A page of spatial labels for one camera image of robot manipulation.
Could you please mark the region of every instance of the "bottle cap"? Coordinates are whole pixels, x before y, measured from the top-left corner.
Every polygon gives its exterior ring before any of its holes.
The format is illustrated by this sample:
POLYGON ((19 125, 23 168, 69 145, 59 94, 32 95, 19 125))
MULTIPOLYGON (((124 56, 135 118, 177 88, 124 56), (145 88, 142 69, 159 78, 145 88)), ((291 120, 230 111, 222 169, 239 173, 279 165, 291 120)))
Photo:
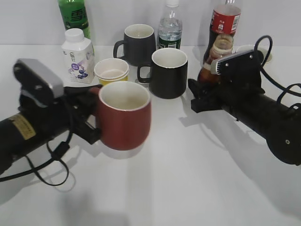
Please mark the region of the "bottle cap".
POLYGON ((85 39, 84 32, 79 28, 71 28, 65 32, 66 40, 69 42, 81 42, 85 39))
POLYGON ((180 0, 166 0, 166 6, 168 7, 177 7, 179 6, 180 0))

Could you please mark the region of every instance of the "screw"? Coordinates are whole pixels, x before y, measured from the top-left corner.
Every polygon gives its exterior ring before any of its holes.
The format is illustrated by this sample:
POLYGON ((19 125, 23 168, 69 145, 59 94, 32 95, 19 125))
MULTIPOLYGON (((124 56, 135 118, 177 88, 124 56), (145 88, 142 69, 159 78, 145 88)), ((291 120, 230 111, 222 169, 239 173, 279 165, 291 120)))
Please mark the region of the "screw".
POLYGON ((42 90, 42 88, 43 88, 43 87, 42 87, 41 85, 36 85, 36 86, 34 87, 35 90, 42 90))
POLYGON ((18 73, 18 72, 20 72, 21 70, 22 70, 22 68, 19 67, 19 66, 14 67, 14 72, 15 72, 15 73, 18 73))

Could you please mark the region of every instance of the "yellow paper cup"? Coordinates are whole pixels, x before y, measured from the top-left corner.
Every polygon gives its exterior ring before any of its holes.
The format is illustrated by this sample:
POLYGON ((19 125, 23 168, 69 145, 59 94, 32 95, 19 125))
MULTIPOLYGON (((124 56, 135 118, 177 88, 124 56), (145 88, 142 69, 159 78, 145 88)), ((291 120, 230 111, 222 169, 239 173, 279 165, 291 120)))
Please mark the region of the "yellow paper cup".
POLYGON ((94 67, 94 73, 102 85, 113 81, 127 81, 129 66, 122 59, 109 58, 98 62, 94 67))
POLYGON ((111 82, 115 82, 115 81, 127 81, 127 76, 128 76, 128 72, 120 78, 117 79, 101 79, 99 78, 99 83, 102 84, 103 86, 108 85, 111 82))

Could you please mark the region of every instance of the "brown bottle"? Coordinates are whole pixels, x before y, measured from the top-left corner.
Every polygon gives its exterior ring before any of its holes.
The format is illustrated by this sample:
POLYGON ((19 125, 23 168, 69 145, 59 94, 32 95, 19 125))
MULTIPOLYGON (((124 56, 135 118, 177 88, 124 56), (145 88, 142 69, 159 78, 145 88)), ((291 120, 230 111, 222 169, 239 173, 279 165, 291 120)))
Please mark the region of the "brown bottle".
POLYGON ((217 36, 211 50, 210 56, 203 64, 201 71, 198 74, 198 81, 202 82, 219 82, 220 78, 217 74, 211 74, 211 63, 215 59, 232 54, 233 37, 228 34, 220 34, 217 36))

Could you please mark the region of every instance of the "bottle label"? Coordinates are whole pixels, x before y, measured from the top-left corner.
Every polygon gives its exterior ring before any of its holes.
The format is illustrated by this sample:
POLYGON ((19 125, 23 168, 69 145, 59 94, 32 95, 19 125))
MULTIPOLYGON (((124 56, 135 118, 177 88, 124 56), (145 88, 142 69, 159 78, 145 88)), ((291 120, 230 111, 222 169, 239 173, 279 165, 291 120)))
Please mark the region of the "bottle label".
POLYGON ((158 48, 180 48, 181 39, 176 41, 167 41, 159 37, 158 48))
POLYGON ((213 10, 210 29, 217 34, 235 34, 240 14, 227 16, 213 10))
POLYGON ((94 78, 94 51, 92 44, 83 51, 63 49, 63 54, 70 80, 91 83, 94 78))
POLYGON ((85 5, 71 2, 59 5, 64 21, 65 29, 82 29, 87 39, 90 39, 90 28, 85 5))

